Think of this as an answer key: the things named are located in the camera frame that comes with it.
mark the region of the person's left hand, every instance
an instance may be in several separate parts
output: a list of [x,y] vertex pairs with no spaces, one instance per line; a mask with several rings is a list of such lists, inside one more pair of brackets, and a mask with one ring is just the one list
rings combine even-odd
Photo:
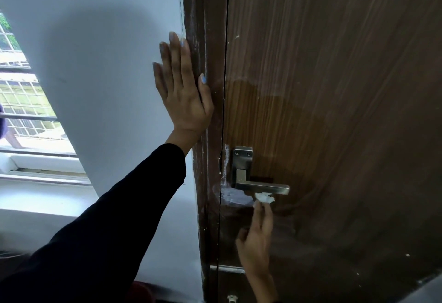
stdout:
[[170,32],[169,40],[170,46],[160,43],[163,65],[154,62],[153,72],[155,85],[174,126],[166,143],[176,144],[186,155],[209,126],[213,102],[204,74],[198,78],[198,88],[195,85],[186,39],[180,41],[175,32]]

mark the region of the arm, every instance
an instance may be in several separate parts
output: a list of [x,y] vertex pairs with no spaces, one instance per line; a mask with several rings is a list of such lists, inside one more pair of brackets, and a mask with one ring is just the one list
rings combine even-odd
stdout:
[[199,89],[195,85],[187,42],[180,45],[173,33],[170,48],[160,46],[163,65],[154,64],[155,81],[174,131],[19,272],[2,281],[0,301],[123,300],[165,207],[184,181],[185,155],[213,111],[209,87],[201,77]]
[[269,272],[269,247],[273,229],[273,214],[268,203],[264,211],[259,201],[255,210],[250,230],[241,229],[236,239],[236,247],[247,280],[258,303],[276,303],[278,293]]

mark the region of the black sleeve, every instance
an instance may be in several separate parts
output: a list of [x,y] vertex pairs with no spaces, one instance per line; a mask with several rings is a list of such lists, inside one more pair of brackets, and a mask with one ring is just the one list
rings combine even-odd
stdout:
[[0,283],[0,302],[122,301],[186,165],[158,147]]

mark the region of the metal door handle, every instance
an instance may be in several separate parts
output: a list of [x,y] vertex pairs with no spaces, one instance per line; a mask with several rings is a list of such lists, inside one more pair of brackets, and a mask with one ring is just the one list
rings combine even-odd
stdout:
[[290,186],[286,184],[248,181],[250,178],[253,148],[235,147],[232,159],[232,185],[235,189],[287,195]]

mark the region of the door handle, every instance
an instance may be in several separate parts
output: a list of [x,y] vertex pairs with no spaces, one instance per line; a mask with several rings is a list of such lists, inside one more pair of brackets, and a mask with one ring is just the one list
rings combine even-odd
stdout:
[[252,160],[253,148],[239,146],[233,150],[232,186],[235,189],[281,195],[289,193],[290,186],[286,184],[249,181]]

